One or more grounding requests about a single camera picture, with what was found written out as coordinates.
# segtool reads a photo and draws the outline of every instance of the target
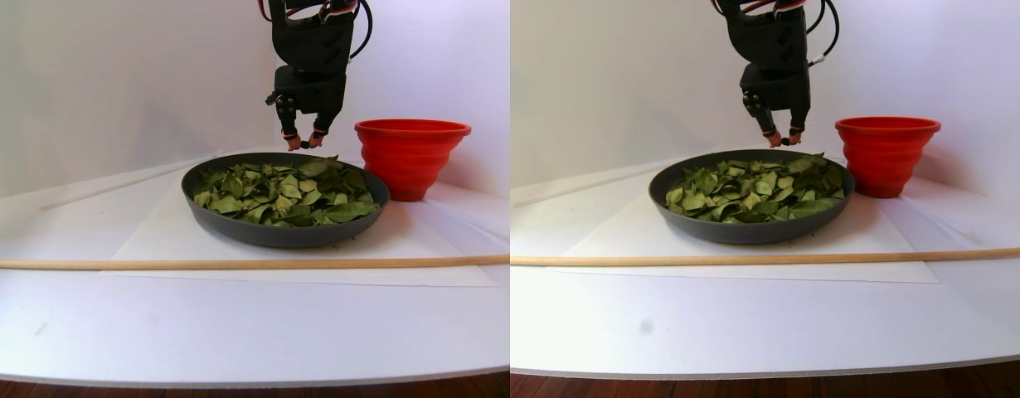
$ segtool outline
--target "wooden floor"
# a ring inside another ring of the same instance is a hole
[[[946,370],[719,382],[608,382],[510,376],[517,398],[1020,397],[1020,360]]]
[[[268,388],[268,390],[140,390],[63,387],[0,380],[0,398],[503,398],[509,372],[366,387]]]
[[[58,387],[0,380],[0,398],[1020,398],[1020,360],[942,370],[821,378],[616,382],[507,372],[388,386],[275,390],[139,390]]]

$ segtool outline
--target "wooden dowel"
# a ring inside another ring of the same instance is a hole
[[[1020,247],[991,250],[923,251],[873,254],[750,254],[697,257],[526,257],[511,255],[513,265],[533,266],[694,266],[831,264],[847,262],[962,261],[1020,257]]]
[[[420,268],[461,265],[498,265],[510,254],[467,255],[442,258],[318,258],[317,260],[0,260],[0,268],[60,270],[165,270],[165,269],[351,269]]]

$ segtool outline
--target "pile of leaves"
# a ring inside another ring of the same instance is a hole
[[[232,219],[284,228],[346,223],[380,209],[361,171],[337,156],[295,167],[240,163],[206,170],[193,201]]]
[[[716,169],[685,167],[665,196],[665,208],[718,223],[797,219],[845,200],[843,173],[823,154],[790,161],[729,160]]]

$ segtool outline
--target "white wall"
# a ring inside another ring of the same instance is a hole
[[[472,135],[452,152],[441,182],[509,197],[510,0],[370,0],[370,7],[373,37],[348,65],[344,110],[313,153],[359,158],[354,126],[367,118],[467,122]],[[361,15],[356,47],[365,34]],[[312,114],[298,118],[304,138],[312,121]]]
[[[710,2],[518,0],[513,186],[756,144]]]
[[[1020,0],[836,1],[843,35],[814,67],[814,136],[859,114],[931,117],[916,173],[1020,200]],[[814,33],[815,47],[828,33]]]
[[[0,197],[266,144],[255,2],[0,1]]]
[[[809,147],[840,151],[842,117],[937,118],[916,173],[1020,196],[1020,0],[835,4],[843,32],[812,71]],[[810,18],[817,10],[810,1]],[[763,144],[738,99],[745,60],[708,1],[520,0],[513,16],[515,187]]]

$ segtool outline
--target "red collapsible bowl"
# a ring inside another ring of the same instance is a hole
[[[835,129],[845,143],[843,153],[856,179],[856,191],[868,197],[897,197],[941,122],[919,117],[851,117],[835,122]]]
[[[471,132],[457,121],[379,118],[355,125],[363,169],[388,185],[394,201],[420,201],[437,182],[450,152]]]

